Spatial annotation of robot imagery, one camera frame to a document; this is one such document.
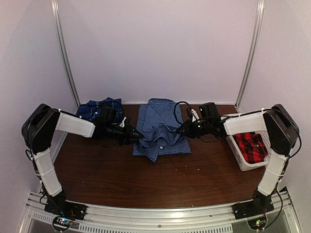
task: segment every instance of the wood grain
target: wood grain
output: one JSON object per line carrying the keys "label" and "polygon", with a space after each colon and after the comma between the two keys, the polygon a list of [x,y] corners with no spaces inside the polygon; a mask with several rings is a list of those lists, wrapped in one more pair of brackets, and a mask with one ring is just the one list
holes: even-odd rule
{"label": "wood grain", "polygon": [[[182,105],[186,119],[185,106]],[[125,115],[136,125],[139,105],[125,105]],[[221,114],[236,112],[219,105]],[[113,141],[104,141],[112,145]],[[204,143],[189,139],[192,153],[160,156],[156,163],[133,156],[133,145],[103,147],[98,140],[69,134],[55,162],[68,200],[89,204],[178,208],[248,200],[264,169],[242,172],[222,138]]]}

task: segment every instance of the white wall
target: white wall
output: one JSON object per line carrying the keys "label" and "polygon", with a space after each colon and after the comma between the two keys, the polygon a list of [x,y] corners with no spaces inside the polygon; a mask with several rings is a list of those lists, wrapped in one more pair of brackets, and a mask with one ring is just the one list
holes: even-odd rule
{"label": "white wall", "polygon": [[61,0],[81,102],[234,103],[257,0]]}
{"label": "white wall", "polygon": [[22,124],[42,102],[75,110],[49,0],[0,1],[0,99],[0,231],[13,233],[30,191],[39,187]]}
{"label": "white wall", "polygon": [[311,219],[311,2],[266,1],[255,63],[242,101],[250,111],[282,103],[300,127],[303,147],[283,179],[303,232]]}

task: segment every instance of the blue checkered shirt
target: blue checkered shirt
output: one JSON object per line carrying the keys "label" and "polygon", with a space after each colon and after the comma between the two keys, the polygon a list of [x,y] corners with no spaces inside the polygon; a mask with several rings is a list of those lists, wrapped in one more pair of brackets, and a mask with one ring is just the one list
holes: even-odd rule
{"label": "blue checkered shirt", "polygon": [[76,115],[81,116],[83,120],[88,120],[90,122],[94,122],[94,120],[99,117],[101,113],[100,107],[108,106],[113,109],[116,109],[118,112],[115,117],[115,122],[119,122],[122,120],[122,107],[121,107],[121,99],[112,99],[108,97],[103,101],[93,101],[90,100],[86,104],[81,104],[77,110]]}
{"label": "blue checkered shirt", "polygon": [[[172,100],[150,99],[140,106],[136,128],[145,138],[134,145],[133,155],[147,156],[155,162],[159,155],[191,153],[188,139],[176,133],[180,125],[173,115],[175,104]],[[179,106],[176,114],[182,122]]]}

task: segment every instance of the white plastic basket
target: white plastic basket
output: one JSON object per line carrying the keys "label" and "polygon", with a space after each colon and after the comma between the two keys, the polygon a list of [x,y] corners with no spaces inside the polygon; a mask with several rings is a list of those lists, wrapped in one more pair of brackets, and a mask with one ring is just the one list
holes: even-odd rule
{"label": "white plastic basket", "polygon": [[259,133],[262,137],[263,143],[265,144],[267,151],[268,151],[268,155],[267,157],[265,157],[264,161],[261,163],[256,163],[256,164],[249,164],[248,162],[246,162],[246,160],[244,159],[240,148],[238,147],[238,144],[236,143],[236,141],[234,140],[233,136],[228,136],[227,137],[227,141],[229,143],[229,146],[232,149],[232,152],[240,166],[240,169],[242,171],[248,171],[248,170],[252,170],[252,169],[256,169],[258,167],[261,166],[266,166],[269,162],[270,156],[271,156],[271,148],[270,148],[270,139],[269,139],[269,135],[266,131],[258,131],[255,133]]}

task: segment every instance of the vertical metal post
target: vertical metal post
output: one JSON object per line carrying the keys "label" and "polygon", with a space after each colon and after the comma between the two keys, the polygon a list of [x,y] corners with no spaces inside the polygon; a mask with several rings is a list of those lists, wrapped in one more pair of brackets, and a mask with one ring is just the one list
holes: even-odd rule
{"label": "vertical metal post", "polygon": [[60,20],[59,9],[58,9],[58,0],[52,0],[52,10],[53,10],[56,33],[57,33],[57,38],[58,38],[58,44],[60,47],[60,52],[62,55],[62,60],[63,60],[66,76],[67,76],[67,79],[69,82],[69,87],[70,87],[71,93],[73,95],[75,104],[77,107],[79,107],[80,106],[80,100],[79,100],[79,96],[77,93],[76,86],[75,86],[74,81],[73,81],[72,72],[70,69],[70,64],[69,64],[68,55],[67,55],[67,51],[66,51],[63,29],[62,29],[62,24],[61,24],[61,20]]}
{"label": "vertical metal post", "polygon": [[246,85],[247,85],[247,82],[248,82],[248,79],[249,79],[249,76],[251,73],[252,65],[254,62],[255,51],[257,48],[257,44],[258,44],[258,40],[259,40],[259,36],[260,36],[260,32],[261,32],[261,26],[262,26],[262,21],[263,21],[263,13],[264,13],[264,0],[258,0],[251,47],[249,50],[248,59],[247,59],[247,63],[246,63],[245,71],[244,71],[244,76],[243,76],[242,84],[241,84],[241,87],[239,90],[239,95],[238,95],[237,101],[235,103],[235,106],[238,109],[240,107],[242,98],[244,96]]}

